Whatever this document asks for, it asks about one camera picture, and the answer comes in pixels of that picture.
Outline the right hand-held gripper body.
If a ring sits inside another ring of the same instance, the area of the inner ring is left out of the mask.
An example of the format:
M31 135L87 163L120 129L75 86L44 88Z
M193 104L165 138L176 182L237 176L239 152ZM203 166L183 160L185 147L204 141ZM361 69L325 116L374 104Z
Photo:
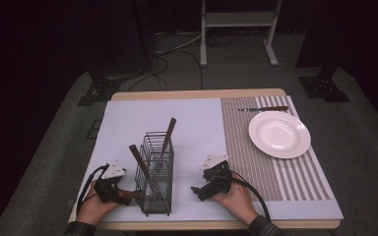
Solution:
M229 179L232 174L227 160L226 155L208 155L200 167L203 178L212 187L212 197L220 192L228 192L230 189Z

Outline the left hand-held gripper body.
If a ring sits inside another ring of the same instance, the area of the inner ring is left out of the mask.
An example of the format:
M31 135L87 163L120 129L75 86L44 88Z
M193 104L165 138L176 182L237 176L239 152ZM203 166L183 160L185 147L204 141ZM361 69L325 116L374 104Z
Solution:
M94 189L104 203L114 202L124 206L131 204L130 198L119 196L118 183L125 173L126 170L117 160L108 162L103 166L102 173L94 184Z

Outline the black wire cutlery basket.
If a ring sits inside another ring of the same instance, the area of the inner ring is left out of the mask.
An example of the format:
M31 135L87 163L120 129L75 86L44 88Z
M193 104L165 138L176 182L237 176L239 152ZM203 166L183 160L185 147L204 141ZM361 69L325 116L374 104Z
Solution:
M166 132L147 132L141 145L130 147L137 161L137 204L145 216L171 214L174 147Z

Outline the person's left hand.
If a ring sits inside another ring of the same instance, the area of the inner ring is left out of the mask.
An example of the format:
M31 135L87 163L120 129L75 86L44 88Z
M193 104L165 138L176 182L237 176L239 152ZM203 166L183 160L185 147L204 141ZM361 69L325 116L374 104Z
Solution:
M92 181L76 220L97 226L107 214L120 207L120 204L115 202L104 203L96 193L94 185L95 181Z

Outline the person's right hand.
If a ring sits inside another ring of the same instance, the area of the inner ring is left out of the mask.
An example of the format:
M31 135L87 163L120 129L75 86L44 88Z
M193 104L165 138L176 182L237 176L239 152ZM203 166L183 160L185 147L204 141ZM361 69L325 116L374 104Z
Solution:
M213 200L222 205L245 226L249 226L259 215L252 204L248 189L237 182L231 183L231 187L226 194L216 194L213 196Z

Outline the striped placemat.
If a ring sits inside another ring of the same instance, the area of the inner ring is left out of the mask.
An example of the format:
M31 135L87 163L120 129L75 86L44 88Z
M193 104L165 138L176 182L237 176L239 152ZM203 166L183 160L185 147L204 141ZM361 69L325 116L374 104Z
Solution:
M287 106L288 110L281 112L298 118L288 95L224 98L221 101L231 168L246 177L269 202L332 200L334 194L312 146L301 156L276 158L259 150L250 140L249 123L263 112L241 112L237 109L271 106Z

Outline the dark floor socket panel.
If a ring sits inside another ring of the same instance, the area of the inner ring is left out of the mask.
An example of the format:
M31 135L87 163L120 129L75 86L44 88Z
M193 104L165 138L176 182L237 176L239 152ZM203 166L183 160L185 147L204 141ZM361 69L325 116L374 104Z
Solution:
M86 138L88 140L96 140L97 135L101 126L102 120L101 119L95 119L90 127L90 129L87 132Z

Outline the white plate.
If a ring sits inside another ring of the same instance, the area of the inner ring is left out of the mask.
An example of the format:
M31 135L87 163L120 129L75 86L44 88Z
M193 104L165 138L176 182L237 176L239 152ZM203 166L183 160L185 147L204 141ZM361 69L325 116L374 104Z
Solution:
M276 158L301 156L311 146L307 127L298 118L280 111L266 111L254 116L248 134L259 150Z

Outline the black stand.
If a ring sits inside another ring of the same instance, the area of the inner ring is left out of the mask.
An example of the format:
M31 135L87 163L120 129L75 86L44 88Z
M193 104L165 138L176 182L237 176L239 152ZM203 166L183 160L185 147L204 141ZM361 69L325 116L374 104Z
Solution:
M310 27L303 40L297 67L319 67L314 76L299 77L308 98L324 98L327 102L347 102L333 76L341 62L344 49L342 32L343 14L340 0L318 0Z
M72 8L93 53L87 63L92 85L82 105L111 99L123 83L151 69L150 0L72 0Z

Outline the white metal stand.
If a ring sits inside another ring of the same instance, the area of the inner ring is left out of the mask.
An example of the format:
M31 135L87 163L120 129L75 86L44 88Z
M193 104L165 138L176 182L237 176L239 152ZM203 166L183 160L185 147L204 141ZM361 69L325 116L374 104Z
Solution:
M280 16L283 0L277 0L275 9L266 12L234 12L234 13L207 13L206 0L202 0L201 9L201 42L200 65L208 65L206 35L207 29L212 28L254 28L268 27L268 36L263 40L270 64L278 66L272 43Z

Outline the wooden-handled spoon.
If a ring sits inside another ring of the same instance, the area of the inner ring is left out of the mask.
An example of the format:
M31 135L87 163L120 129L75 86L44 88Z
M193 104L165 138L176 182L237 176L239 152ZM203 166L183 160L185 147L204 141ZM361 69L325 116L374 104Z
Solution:
M129 150L132 152L139 166L139 170L136 172L135 178L138 189L141 190L146 197L162 200L163 194L159 186L158 179L149 169L145 160L142 158L140 151L135 145L130 145Z

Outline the wooden-handled fork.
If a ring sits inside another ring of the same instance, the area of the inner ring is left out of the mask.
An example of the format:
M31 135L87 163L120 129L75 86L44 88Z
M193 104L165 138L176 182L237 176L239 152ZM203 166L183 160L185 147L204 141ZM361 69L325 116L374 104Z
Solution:
M168 147L168 144L171 139L172 132L174 130L176 124L176 119L174 117L170 118L169 125L163 140L162 149L159 158L157 159L156 165L154 167L154 172L158 173L162 169L162 162L163 162L163 156L165 154L165 151Z

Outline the wooden-handled knife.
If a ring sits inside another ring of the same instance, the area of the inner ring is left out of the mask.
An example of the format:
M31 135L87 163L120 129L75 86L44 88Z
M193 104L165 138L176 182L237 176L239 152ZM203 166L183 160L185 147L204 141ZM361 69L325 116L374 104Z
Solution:
M238 108L241 112L266 112L266 111L287 111L287 106L271 106L271 107L253 107L253 108Z

